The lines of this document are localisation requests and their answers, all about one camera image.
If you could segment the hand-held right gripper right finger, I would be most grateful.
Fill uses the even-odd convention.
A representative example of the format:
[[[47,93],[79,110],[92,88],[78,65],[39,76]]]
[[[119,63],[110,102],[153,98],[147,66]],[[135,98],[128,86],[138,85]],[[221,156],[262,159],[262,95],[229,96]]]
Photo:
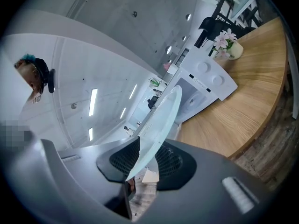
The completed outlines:
[[[157,195],[140,224],[251,224],[272,199],[259,179],[221,154],[166,139],[156,159]]]

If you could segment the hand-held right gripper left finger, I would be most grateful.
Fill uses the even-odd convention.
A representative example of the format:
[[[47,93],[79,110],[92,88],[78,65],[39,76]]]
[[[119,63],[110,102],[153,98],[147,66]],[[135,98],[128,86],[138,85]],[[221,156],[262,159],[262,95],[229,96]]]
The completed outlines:
[[[42,140],[50,161],[65,170],[88,197],[130,220],[129,201],[135,192],[127,178],[139,158],[140,139],[122,139],[106,144],[57,151],[53,142]]]

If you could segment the green plant in white pot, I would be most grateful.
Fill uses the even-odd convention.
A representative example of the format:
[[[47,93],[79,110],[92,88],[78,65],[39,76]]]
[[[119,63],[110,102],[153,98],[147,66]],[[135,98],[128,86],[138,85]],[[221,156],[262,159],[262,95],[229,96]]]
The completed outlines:
[[[149,79],[149,83],[156,89],[156,90],[159,90],[159,91],[164,91],[166,86],[167,86],[167,83],[163,80],[159,80],[157,78],[150,78]]]

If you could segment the black chair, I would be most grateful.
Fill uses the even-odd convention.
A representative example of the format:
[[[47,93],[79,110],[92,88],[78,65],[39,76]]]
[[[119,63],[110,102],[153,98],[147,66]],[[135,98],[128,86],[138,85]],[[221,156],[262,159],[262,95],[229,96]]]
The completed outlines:
[[[223,30],[224,26],[225,23],[223,21],[215,20],[212,17],[206,17],[198,28],[198,30],[202,30],[202,32],[198,37],[195,46],[198,48],[202,46],[205,39],[213,41]]]

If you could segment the white microwave oven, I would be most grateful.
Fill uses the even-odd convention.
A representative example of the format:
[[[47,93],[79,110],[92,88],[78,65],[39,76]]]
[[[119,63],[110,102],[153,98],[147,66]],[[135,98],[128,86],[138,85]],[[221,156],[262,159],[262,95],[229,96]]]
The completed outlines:
[[[139,135],[154,111],[176,85],[182,88],[182,98],[174,120],[177,125],[203,111],[217,99],[225,100],[238,87],[232,77],[205,50],[194,46],[133,136]]]

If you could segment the round glass turntable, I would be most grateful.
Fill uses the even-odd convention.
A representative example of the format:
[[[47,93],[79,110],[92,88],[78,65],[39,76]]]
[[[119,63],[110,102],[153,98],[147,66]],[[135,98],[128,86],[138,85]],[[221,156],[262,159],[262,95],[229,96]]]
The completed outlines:
[[[182,98],[182,88],[174,86],[163,98],[161,103],[150,112],[140,131],[134,136],[139,137],[140,150],[138,159],[131,169],[127,180],[138,174],[155,157],[162,146],[175,121]]]

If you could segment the black metal rack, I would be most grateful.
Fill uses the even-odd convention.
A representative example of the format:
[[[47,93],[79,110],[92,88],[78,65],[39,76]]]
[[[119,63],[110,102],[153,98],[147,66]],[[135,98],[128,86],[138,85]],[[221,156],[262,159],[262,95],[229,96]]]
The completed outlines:
[[[214,0],[216,9],[212,13],[212,18],[221,20],[225,23],[237,25],[243,29],[260,26],[261,19],[259,18],[258,6],[256,0],[249,5],[246,10],[235,20],[230,20],[229,15],[232,12],[236,0]]]

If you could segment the pink plant in white pot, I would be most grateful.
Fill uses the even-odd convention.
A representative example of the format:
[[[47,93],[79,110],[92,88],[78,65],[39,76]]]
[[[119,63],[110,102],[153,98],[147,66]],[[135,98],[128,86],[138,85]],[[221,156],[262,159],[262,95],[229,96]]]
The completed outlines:
[[[167,73],[171,75],[174,75],[178,70],[178,67],[173,63],[165,63],[163,64],[163,67],[167,71]]]

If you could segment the pink flowers in cream vase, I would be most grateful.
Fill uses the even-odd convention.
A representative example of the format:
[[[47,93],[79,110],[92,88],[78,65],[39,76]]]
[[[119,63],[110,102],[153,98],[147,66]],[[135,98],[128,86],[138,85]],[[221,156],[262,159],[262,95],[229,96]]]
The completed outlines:
[[[236,34],[228,28],[220,32],[214,39],[215,57],[229,60],[239,59],[243,54],[243,46],[237,41]]]

